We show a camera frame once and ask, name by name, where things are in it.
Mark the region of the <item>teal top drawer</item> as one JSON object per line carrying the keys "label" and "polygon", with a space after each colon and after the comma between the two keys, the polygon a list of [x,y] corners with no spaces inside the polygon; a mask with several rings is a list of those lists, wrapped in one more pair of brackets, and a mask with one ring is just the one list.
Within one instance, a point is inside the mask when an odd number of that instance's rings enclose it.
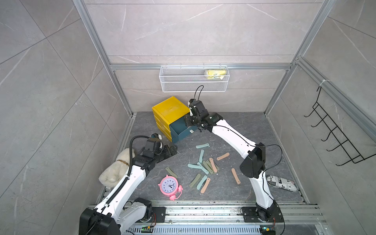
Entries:
{"label": "teal top drawer", "polygon": [[174,144],[183,140],[188,135],[192,134],[195,130],[197,130],[197,126],[186,126],[184,117],[179,118],[175,122],[169,125],[170,133],[171,133],[171,142]]}

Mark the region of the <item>yellow drawer cabinet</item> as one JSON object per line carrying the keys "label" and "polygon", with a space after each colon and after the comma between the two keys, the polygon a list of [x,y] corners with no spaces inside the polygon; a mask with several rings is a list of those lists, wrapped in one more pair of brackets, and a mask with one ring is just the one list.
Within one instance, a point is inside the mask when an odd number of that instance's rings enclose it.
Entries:
{"label": "yellow drawer cabinet", "polygon": [[157,127],[169,141],[171,141],[169,125],[190,112],[189,108],[176,97],[168,98],[153,106],[152,111]]}

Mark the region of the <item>pink knife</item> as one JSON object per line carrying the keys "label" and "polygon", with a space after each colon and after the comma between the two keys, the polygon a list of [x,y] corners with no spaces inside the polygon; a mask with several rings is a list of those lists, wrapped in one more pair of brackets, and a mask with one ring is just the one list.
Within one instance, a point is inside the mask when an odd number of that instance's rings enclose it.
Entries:
{"label": "pink knife", "polygon": [[240,181],[240,179],[239,179],[239,177],[238,177],[238,174],[237,174],[235,168],[232,168],[232,169],[231,169],[231,172],[232,172],[232,175],[233,175],[233,177],[234,177],[236,183],[237,183],[238,185],[240,185],[240,184],[241,184],[241,181]]}
{"label": "pink knife", "polygon": [[201,191],[200,191],[201,193],[205,193],[206,189],[208,188],[208,185],[209,185],[210,181],[211,181],[210,178],[208,178],[208,179],[205,181],[204,186],[201,188]]}
{"label": "pink knife", "polygon": [[227,157],[229,157],[229,156],[230,156],[230,153],[227,152],[227,153],[225,153],[225,154],[223,154],[223,155],[217,157],[216,160],[217,160],[217,161],[221,161],[221,160],[223,160],[223,159],[225,159],[225,158],[227,158]]}
{"label": "pink knife", "polygon": [[209,158],[209,162],[210,162],[210,164],[211,164],[211,167],[212,167],[213,172],[214,172],[214,173],[217,173],[217,172],[218,172],[218,169],[217,169],[217,167],[216,167],[216,165],[215,165],[215,163],[214,163],[213,158]]}

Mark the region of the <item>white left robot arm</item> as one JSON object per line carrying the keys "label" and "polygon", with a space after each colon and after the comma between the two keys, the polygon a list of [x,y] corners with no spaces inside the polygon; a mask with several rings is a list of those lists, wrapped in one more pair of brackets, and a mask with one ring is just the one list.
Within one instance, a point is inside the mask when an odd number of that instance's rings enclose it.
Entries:
{"label": "white left robot arm", "polygon": [[126,206],[137,186],[155,164],[177,154],[177,146],[148,147],[133,159],[131,173],[125,174],[114,189],[94,209],[85,209],[79,219],[80,235],[123,235],[138,222],[165,222],[166,207],[153,208],[152,202],[137,198]]}

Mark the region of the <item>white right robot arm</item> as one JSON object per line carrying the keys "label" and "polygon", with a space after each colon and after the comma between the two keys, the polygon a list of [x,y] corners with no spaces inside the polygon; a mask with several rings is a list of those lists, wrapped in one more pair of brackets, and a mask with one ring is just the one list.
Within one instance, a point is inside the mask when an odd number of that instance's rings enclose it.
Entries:
{"label": "white right robot arm", "polygon": [[219,114],[210,114],[205,108],[191,104],[190,113],[185,115],[186,126],[197,126],[219,136],[234,148],[243,158],[240,171],[248,177],[256,196],[256,209],[260,221],[268,222],[277,210],[277,202],[272,196],[265,172],[266,146],[255,143],[235,130]]}

